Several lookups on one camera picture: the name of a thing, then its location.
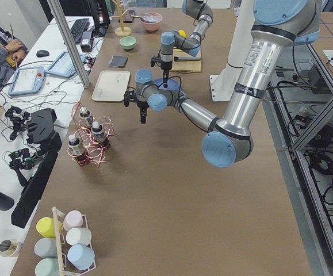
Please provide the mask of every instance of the blue joint cap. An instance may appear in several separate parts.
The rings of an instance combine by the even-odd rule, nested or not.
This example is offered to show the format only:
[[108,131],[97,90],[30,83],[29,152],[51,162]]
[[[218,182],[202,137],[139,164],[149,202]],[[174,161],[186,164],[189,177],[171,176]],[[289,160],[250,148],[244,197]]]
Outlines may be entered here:
[[318,39],[319,34],[320,34],[320,31],[318,30],[316,32],[309,33],[304,36],[299,36],[295,39],[294,46],[312,43]]
[[278,25],[302,11],[308,0],[255,0],[253,13],[262,25]]
[[170,45],[174,44],[174,42],[175,42],[175,37],[172,32],[163,32],[161,34],[161,44]]
[[190,54],[191,56],[197,56],[200,50],[201,50],[201,46],[198,45],[196,47],[193,47],[193,49],[190,50],[188,54]]
[[167,99],[163,94],[153,94],[147,100],[148,105],[154,111],[159,112],[167,107]]
[[187,11],[187,0],[183,1],[182,11],[183,11],[183,13],[186,13],[186,11]]
[[212,131],[203,138],[202,153],[210,164],[220,168],[233,165],[236,159],[232,141],[228,136],[217,131]]
[[140,69],[136,73],[136,82],[137,83],[146,83],[152,81],[153,76],[152,72],[149,69]]

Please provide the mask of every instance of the wooden mug tree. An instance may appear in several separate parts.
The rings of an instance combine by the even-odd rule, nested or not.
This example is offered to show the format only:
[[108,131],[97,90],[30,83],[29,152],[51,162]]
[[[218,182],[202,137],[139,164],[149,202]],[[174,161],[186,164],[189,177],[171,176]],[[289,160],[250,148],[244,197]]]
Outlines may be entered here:
[[120,0],[112,0],[117,8],[118,16],[113,16],[114,18],[119,18],[120,27],[115,29],[115,34],[120,37],[129,36],[132,30],[129,27],[124,26],[123,15],[128,12],[128,9],[122,12],[124,5],[120,4]]

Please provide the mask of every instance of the pink bowl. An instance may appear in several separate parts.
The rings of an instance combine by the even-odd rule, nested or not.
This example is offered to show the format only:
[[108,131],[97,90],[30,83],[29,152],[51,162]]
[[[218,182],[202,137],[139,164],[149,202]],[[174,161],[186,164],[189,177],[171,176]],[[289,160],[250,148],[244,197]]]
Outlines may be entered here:
[[147,14],[155,16],[155,17],[159,18],[159,20],[157,22],[153,22],[153,23],[143,22],[141,20],[141,24],[142,24],[143,28],[146,31],[148,31],[148,32],[156,32],[160,28],[160,26],[161,26],[162,15],[159,14],[159,13],[147,13]]

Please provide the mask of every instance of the white tray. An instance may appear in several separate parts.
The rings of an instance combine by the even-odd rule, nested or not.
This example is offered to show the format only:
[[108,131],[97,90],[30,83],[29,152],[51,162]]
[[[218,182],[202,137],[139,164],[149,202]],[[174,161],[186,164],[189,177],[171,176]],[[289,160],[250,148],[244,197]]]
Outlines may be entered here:
[[92,100],[95,102],[121,102],[124,99],[130,76],[129,71],[105,70],[100,72],[92,93]]

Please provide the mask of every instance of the white table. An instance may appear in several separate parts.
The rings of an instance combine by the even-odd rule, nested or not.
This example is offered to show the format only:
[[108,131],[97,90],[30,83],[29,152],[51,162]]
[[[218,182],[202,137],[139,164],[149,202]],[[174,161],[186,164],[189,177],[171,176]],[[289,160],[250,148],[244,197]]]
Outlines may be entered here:
[[[79,19],[81,17],[67,17],[68,25],[71,27],[74,23],[74,20]],[[92,18],[90,18],[90,25],[93,25]],[[100,49],[102,44],[102,39],[95,39],[93,51],[91,52],[92,56],[96,56],[98,53],[98,49]],[[82,53],[80,46],[78,45],[78,51],[79,53]],[[47,57],[36,57],[36,52],[40,49],[44,49],[49,51],[50,55]],[[30,62],[36,62],[39,60],[50,60],[54,61],[56,57],[62,53],[63,51],[66,51],[66,46],[64,45],[63,39],[60,35],[58,26],[55,24],[55,20],[53,20],[45,29],[43,34],[40,36],[36,44],[32,47],[32,49],[29,51],[27,57],[22,62],[21,66],[24,66],[24,64],[30,63]],[[34,67],[34,66],[44,66],[48,67],[50,63],[48,62],[42,62],[42,63],[33,63],[32,65],[27,65],[28,67]],[[54,88],[56,88],[60,83],[62,83],[65,79],[63,78],[56,78],[53,76],[47,76],[43,88],[39,91],[39,93],[35,95],[29,95],[29,96],[19,96],[14,97],[13,99],[10,99],[7,97],[7,91],[9,90],[8,87],[4,88],[2,91],[2,94],[6,97],[8,104],[13,106],[18,106],[21,109],[25,109],[29,113],[33,113],[37,109],[33,107],[32,104],[27,104],[22,102],[23,101],[31,101],[34,104],[39,104],[43,101],[43,98],[37,98],[39,96],[45,96],[50,93]],[[45,108],[53,108],[55,110],[55,113],[58,117],[58,119],[55,121],[54,124],[58,124],[62,127],[67,127],[71,121],[71,109],[73,107],[73,103],[79,101],[83,86],[80,83],[80,79],[78,76],[75,76],[70,81],[64,83],[60,87],[60,91],[65,91],[67,93],[67,96],[63,99],[65,102],[71,102],[70,103],[60,103],[56,106],[50,105],[50,104],[43,104],[41,109]],[[46,101],[60,101],[62,98],[63,93],[57,92],[55,95],[49,96]],[[3,103],[4,99],[0,96],[0,103]],[[5,105],[5,110],[7,110],[10,106]],[[26,132],[23,133],[23,135],[18,135],[17,138],[12,141],[11,143],[8,143],[5,138],[1,135],[1,131],[5,128],[2,123],[0,123],[0,191],[7,194],[11,198],[14,199],[15,203],[17,203],[20,199],[20,193],[22,192],[22,186],[18,182],[18,178],[16,176],[16,173],[9,168],[9,165],[5,163],[5,161],[2,159],[2,156],[4,152],[6,151],[15,151],[22,148],[27,147],[26,144]],[[55,131],[57,131],[63,141],[63,139],[66,136],[66,128],[59,128],[55,127]],[[9,135],[11,134],[11,130],[7,129],[3,133],[4,135],[9,138]],[[32,176],[35,172],[35,170],[25,171],[21,170],[23,175],[28,179],[30,176]],[[0,242],[2,242],[5,239],[15,238],[19,240],[20,242],[24,242],[26,233],[31,225],[31,220],[28,221],[25,229],[21,229],[17,226],[14,226],[11,224],[10,216],[12,214],[12,211],[14,210],[14,207],[12,207],[8,211],[0,211]],[[0,256],[0,276],[6,276],[10,275],[10,272],[16,262],[17,258],[3,258]]]

